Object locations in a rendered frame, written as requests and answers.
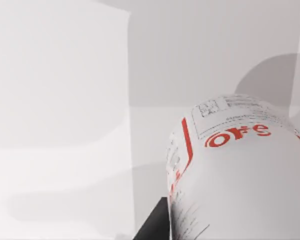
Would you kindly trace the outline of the white and red bottle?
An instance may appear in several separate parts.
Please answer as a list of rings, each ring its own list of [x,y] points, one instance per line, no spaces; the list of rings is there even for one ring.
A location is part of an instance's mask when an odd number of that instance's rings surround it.
[[[300,240],[300,131],[222,95],[187,111],[166,153],[169,240]]]

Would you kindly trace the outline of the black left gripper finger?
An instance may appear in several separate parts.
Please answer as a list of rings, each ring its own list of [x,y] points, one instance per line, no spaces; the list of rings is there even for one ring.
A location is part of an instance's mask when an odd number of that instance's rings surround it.
[[[132,240],[170,240],[167,197],[161,197]]]

